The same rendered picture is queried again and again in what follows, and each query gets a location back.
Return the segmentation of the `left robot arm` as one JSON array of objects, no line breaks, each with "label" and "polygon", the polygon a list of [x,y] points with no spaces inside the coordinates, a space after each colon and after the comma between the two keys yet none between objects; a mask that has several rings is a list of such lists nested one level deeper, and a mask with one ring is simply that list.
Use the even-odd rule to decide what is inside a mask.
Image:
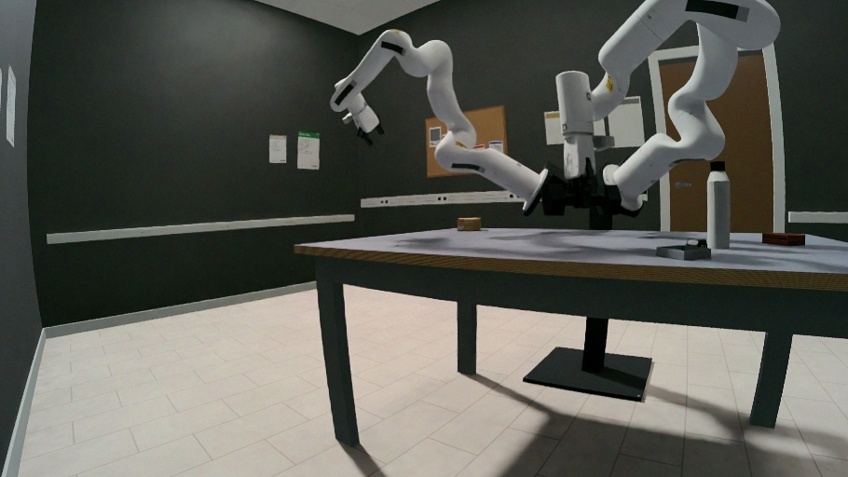
[{"label": "left robot arm", "polygon": [[657,133],[620,167],[603,170],[605,184],[618,185],[621,206],[629,211],[638,210],[641,194],[678,163],[709,161],[722,152],[725,135],[705,101],[730,85],[737,48],[760,50],[776,39],[778,14],[765,0],[646,0],[601,48],[606,74],[593,92],[583,72],[556,77],[561,134],[592,135],[596,152],[614,147],[614,136],[594,135],[594,122],[623,101],[631,73],[687,20],[697,22],[699,56],[691,79],[668,103],[681,141]]}]

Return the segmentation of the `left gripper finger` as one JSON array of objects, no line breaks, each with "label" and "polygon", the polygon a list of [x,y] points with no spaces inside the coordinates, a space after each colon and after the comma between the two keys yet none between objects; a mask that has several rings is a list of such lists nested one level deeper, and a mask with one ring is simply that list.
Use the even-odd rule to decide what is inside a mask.
[{"label": "left gripper finger", "polygon": [[[586,159],[586,174],[587,177],[579,177],[580,191],[579,192],[579,208],[580,209],[590,209],[591,208],[591,184],[594,180],[594,173],[592,170],[592,166],[589,160],[589,157]],[[585,180],[586,179],[586,180]],[[583,182],[582,182],[583,181]]]},{"label": "left gripper finger", "polygon": [[[569,179],[569,182],[572,184],[572,194],[578,194],[580,191],[579,179]],[[579,209],[579,206],[573,206],[574,209]]]}]

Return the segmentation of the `white bottle with black cap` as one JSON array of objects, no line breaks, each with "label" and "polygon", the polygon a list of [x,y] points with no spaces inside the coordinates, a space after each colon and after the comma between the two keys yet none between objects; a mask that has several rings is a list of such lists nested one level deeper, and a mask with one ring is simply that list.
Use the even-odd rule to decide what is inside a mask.
[{"label": "white bottle with black cap", "polygon": [[707,181],[707,248],[730,248],[731,191],[724,161],[710,162]]}]

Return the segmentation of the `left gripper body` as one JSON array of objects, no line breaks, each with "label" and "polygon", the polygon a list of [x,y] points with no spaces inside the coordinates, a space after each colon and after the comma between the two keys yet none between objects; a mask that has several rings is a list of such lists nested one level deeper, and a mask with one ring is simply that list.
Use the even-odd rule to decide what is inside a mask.
[{"label": "left gripper body", "polygon": [[564,173],[566,179],[587,177],[586,158],[589,157],[595,176],[595,151],[593,136],[589,134],[569,134],[564,136]]}]

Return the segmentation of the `black hexagonal dumbbell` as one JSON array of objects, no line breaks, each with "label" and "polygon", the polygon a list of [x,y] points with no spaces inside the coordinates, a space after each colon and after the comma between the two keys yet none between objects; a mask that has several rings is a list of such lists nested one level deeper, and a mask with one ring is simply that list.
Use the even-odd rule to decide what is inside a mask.
[{"label": "black hexagonal dumbbell", "polygon": [[[563,184],[544,184],[541,203],[544,215],[563,216],[566,206],[579,206],[579,195],[565,194]],[[598,185],[596,194],[591,194],[591,206],[597,207],[599,215],[618,215],[621,203],[616,184]]]}]

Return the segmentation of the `brown wooden block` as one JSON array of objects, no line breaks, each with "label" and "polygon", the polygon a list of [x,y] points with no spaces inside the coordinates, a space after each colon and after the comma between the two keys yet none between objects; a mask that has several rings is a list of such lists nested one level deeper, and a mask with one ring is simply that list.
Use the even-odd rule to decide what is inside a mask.
[{"label": "brown wooden block", "polygon": [[788,233],[762,233],[762,243],[782,246],[805,246],[805,235]]}]

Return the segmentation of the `brown cardboard box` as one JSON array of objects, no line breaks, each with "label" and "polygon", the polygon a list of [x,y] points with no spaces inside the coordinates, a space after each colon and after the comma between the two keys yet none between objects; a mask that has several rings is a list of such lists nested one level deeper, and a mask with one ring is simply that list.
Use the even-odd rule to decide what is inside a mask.
[{"label": "brown cardboard box", "polygon": [[480,219],[458,219],[458,231],[480,231]]}]

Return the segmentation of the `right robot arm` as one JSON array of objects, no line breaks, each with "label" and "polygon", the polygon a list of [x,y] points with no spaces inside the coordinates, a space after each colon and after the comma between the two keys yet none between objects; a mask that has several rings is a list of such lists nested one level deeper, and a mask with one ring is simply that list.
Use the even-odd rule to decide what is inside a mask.
[{"label": "right robot arm", "polygon": [[435,150],[437,163],[445,170],[473,172],[486,177],[525,200],[523,210],[526,211],[539,193],[548,170],[544,169],[540,176],[495,149],[472,150],[477,136],[471,122],[458,107],[452,82],[452,53],[445,42],[432,40],[417,49],[405,32],[387,30],[359,66],[335,85],[331,108],[336,112],[348,108],[349,114],[342,119],[348,124],[353,119],[352,115],[367,106],[361,91],[393,56],[408,74],[417,77],[429,75],[427,92],[431,108],[447,126],[447,134]]}]

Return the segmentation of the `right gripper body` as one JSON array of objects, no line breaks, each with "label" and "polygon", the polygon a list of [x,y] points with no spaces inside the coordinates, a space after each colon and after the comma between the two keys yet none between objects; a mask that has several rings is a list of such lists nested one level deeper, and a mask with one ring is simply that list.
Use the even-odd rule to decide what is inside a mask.
[{"label": "right gripper body", "polygon": [[369,106],[366,106],[360,113],[353,115],[353,120],[358,129],[361,127],[362,130],[367,133],[374,129],[379,123],[378,118]]}]

